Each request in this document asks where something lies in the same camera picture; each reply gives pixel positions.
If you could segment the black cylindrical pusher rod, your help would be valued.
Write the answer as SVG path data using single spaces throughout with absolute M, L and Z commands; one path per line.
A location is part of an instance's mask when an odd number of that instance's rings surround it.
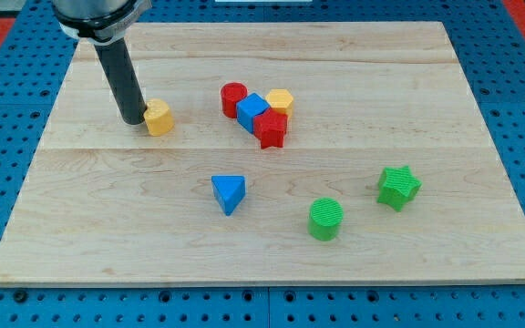
M 124 39 L 95 46 L 95 50 L 123 121 L 143 123 L 146 104 Z

